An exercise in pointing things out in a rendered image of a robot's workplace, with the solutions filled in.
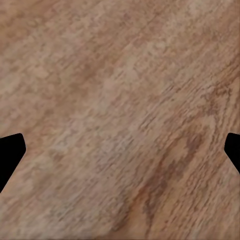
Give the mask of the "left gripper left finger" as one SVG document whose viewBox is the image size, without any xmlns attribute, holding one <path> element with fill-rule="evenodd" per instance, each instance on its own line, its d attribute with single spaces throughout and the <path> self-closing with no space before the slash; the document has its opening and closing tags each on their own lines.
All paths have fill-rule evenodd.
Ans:
<svg viewBox="0 0 240 240">
<path fill-rule="evenodd" d="M 26 152 L 21 133 L 0 138 L 0 193 Z"/>
</svg>

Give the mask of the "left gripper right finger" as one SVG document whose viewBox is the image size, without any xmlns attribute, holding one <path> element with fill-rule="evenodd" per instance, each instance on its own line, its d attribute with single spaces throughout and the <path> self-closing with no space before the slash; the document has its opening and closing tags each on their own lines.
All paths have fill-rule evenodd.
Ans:
<svg viewBox="0 0 240 240">
<path fill-rule="evenodd" d="M 240 135 L 229 133 L 227 135 L 224 151 L 240 172 Z"/>
</svg>

